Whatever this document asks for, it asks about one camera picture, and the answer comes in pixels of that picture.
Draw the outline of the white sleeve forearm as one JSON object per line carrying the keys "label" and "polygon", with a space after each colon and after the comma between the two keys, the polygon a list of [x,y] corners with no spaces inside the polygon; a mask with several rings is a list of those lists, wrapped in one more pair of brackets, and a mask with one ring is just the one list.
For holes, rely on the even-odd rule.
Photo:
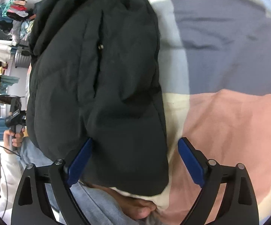
{"label": "white sleeve forearm", "polygon": [[0,217],[6,224],[10,224],[13,203],[16,191],[22,177],[20,158],[15,154],[2,152],[0,156],[1,172],[0,179]]}

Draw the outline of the person's left hand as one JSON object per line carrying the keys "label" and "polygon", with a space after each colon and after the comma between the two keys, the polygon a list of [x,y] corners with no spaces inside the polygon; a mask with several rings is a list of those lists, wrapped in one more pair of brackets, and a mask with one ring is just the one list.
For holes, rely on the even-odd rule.
{"label": "person's left hand", "polygon": [[7,154],[12,154],[10,151],[10,147],[20,147],[24,137],[24,128],[22,128],[21,132],[14,133],[11,130],[5,130],[3,136],[4,142],[4,150]]}

